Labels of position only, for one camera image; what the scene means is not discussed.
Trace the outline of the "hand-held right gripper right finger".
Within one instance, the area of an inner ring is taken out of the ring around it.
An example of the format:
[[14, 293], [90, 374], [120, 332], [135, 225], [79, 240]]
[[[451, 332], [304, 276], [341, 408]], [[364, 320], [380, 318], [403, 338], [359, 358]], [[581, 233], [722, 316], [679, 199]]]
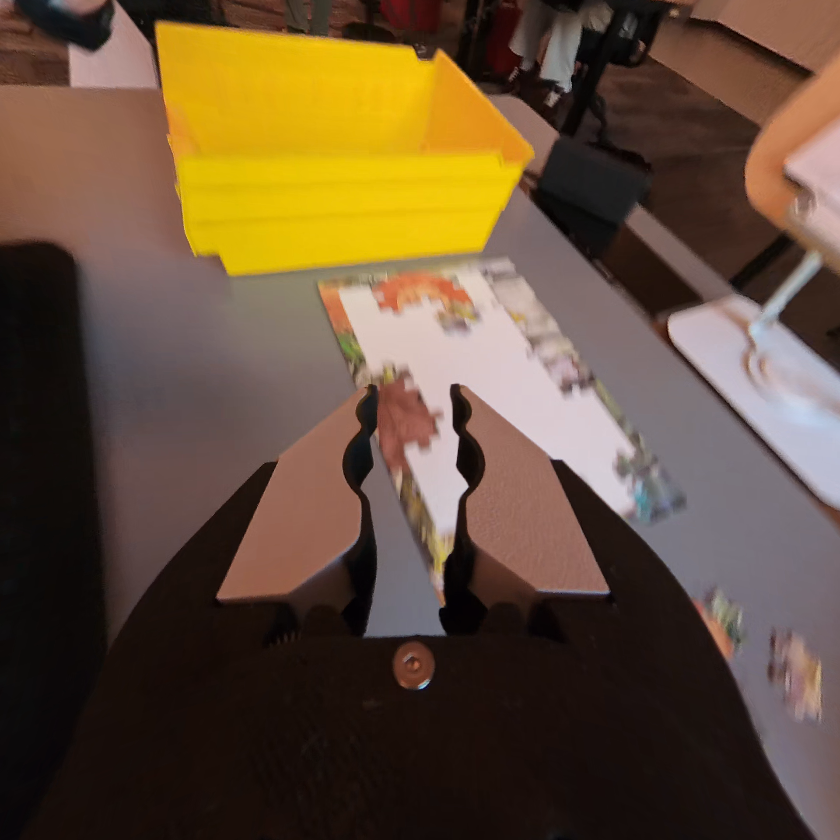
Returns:
[[458, 437], [451, 604], [604, 599], [610, 586], [552, 459], [464, 385], [450, 388]]

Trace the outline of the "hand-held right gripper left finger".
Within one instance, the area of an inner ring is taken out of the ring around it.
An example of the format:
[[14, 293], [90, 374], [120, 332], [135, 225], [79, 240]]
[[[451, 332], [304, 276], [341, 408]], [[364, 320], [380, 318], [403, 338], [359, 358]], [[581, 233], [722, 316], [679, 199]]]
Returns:
[[375, 537], [363, 484], [376, 422], [369, 385], [279, 456], [217, 602], [348, 608], [371, 595]]

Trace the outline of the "puzzle frame tray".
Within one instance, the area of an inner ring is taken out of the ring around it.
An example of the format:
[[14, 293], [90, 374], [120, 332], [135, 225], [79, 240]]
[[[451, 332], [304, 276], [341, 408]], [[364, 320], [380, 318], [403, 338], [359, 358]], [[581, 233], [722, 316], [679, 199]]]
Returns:
[[[508, 258], [479, 259], [318, 283], [353, 383], [374, 385], [371, 375], [394, 364], [404, 370], [404, 379], [417, 390], [426, 409], [443, 413], [428, 448], [405, 446], [408, 469], [387, 467], [427, 555], [430, 580], [440, 600], [458, 503], [466, 490], [455, 465], [458, 437], [449, 394], [452, 384], [467, 386], [549, 457], [567, 463], [623, 519], [631, 501], [627, 485], [615, 472], [617, 455], [642, 450], [656, 456], [595, 373], [593, 387], [584, 392], [564, 395], [552, 383], [544, 366], [549, 358], [572, 354], [585, 361], [524, 276], [520, 275], [528, 285], [523, 283], [519, 294], [501, 300], [494, 294], [486, 272], [499, 264], [514, 266]], [[480, 322], [468, 334], [446, 334], [436, 321], [443, 305], [426, 297], [400, 314], [381, 311], [371, 286], [405, 272], [449, 278], [469, 294]]]

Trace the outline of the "pale spotted puzzle piece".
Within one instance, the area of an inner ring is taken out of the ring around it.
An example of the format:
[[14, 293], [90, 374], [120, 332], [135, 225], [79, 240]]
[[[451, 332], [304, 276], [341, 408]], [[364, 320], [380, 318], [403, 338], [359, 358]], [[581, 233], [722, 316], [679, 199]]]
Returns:
[[584, 392], [592, 388], [595, 382], [595, 375], [589, 366], [572, 354], [556, 354], [545, 361], [544, 366], [552, 383], [567, 396], [574, 390]]

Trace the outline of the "yellow plastic bin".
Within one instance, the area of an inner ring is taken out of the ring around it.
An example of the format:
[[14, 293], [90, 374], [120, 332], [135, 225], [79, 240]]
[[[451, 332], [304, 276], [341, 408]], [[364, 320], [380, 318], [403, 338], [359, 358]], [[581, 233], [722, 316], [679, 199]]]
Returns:
[[533, 157], [442, 51], [155, 36], [185, 236], [230, 276], [479, 252]]

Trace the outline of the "grey desk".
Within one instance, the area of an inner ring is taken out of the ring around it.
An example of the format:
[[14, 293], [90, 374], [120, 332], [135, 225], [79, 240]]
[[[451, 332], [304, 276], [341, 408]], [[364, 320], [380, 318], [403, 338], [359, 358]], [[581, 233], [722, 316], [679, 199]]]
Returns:
[[[80, 268], [108, 635], [255, 469], [353, 391], [317, 290], [193, 257], [159, 92], [2, 86], [2, 240]], [[763, 746], [819, 838], [838, 838], [838, 527], [520, 191], [509, 257], [686, 493], [639, 532], [692, 594], [740, 604], [733, 662]], [[774, 629], [822, 661], [822, 720], [770, 683]]]

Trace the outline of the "white hanging tag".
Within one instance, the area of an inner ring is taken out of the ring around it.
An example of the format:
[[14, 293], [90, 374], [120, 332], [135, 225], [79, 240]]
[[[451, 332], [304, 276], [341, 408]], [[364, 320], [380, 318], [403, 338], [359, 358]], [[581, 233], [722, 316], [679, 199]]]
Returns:
[[160, 87], [154, 51], [119, 2], [113, 2], [111, 35], [89, 51], [68, 45], [69, 84], [78, 89], [151, 89]]

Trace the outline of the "teal grey puzzle piece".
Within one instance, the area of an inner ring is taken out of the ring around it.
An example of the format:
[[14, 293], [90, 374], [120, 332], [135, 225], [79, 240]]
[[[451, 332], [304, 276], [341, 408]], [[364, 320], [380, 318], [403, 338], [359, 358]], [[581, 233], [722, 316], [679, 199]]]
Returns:
[[656, 456], [642, 450], [632, 455], [618, 454], [615, 472], [626, 484], [631, 501], [628, 512], [623, 514], [628, 522], [651, 525], [685, 509], [686, 495]]

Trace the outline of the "pastel puzzle piece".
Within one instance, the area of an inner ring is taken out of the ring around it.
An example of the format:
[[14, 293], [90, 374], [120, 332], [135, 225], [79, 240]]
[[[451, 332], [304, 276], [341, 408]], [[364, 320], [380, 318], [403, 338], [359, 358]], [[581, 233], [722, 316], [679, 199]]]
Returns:
[[693, 598], [692, 603], [721, 655], [726, 660], [732, 660], [746, 637], [740, 604], [728, 598], [718, 587], [710, 589], [702, 597]]
[[822, 661], [803, 636], [791, 630], [773, 630], [768, 675], [770, 683], [780, 689], [785, 707], [795, 720], [822, 720]]

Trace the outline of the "black dotted mat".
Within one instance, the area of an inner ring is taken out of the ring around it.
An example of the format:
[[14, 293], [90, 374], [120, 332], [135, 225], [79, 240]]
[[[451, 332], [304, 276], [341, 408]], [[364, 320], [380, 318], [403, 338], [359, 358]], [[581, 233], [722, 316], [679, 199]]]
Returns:
[[1, 247], [1, 838], [19, 838], [106, 653], [78, 268]]

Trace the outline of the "white stand base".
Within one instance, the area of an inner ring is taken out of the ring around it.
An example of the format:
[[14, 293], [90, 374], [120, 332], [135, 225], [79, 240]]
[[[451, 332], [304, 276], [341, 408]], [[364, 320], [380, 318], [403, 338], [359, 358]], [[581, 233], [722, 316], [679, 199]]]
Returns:
[[838, 510], [838, 373], [781, 322], [822, 267], [822, 256], [808, 251], [763, 306], [732, 293], [670, 316], [667, 331], [741, 420], [822, 504]]

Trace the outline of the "red bag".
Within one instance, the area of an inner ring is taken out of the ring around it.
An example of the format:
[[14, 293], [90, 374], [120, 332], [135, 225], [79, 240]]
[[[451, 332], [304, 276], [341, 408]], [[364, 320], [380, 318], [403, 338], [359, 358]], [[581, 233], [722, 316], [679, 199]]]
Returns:
[[518, 66], [519, 56], [510, 48], [522, 11], [516, 1], [500, 1], [490, 16], [486, 40], [486, 71], [492, 77], [506, 77]]
[[435, 35], [440, 26], [443, 1], [380, 1], [385, 21], [396, 29]]

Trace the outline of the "black charger box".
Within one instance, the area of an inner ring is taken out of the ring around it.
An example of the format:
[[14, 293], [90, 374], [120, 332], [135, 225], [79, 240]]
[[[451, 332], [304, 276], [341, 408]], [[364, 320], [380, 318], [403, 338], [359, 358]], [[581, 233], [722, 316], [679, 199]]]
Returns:
[[647, 199], [653, 168], [639, 154], [611, 143], [560, 136], [538, 177], [535, 193], [600, 222], [621, 226]]

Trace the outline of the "printed instruction sheet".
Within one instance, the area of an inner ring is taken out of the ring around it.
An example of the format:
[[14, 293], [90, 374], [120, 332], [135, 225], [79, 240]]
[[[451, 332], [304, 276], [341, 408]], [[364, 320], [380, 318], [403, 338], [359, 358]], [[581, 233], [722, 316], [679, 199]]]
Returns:
[[792, 152], [784, 173], [799, 188], [791, 218], [811, 238], [838, 254], [839, 120]]

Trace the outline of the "black office chair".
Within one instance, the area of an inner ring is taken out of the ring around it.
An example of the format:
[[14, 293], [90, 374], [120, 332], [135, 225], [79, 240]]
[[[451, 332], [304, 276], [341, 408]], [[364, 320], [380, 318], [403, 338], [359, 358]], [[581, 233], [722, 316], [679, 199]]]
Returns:
[[587, 18], [581, 33], [576, 60], [590, 65], [604, 54], [608, 65], [637, 68], [645, 62], [659, 26], [671, 11], [669, 2], [603, 2], [604, 20]]

